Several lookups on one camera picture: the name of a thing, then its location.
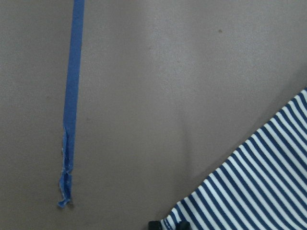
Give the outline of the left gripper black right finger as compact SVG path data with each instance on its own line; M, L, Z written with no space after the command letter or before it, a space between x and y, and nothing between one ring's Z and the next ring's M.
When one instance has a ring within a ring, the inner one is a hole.
M176 230L189 230L189 222L181 221L176 225Z

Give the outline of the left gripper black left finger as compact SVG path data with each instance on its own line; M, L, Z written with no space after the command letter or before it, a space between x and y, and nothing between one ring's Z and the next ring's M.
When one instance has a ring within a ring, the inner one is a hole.
M163 230L161 221L149 221L148 230Z

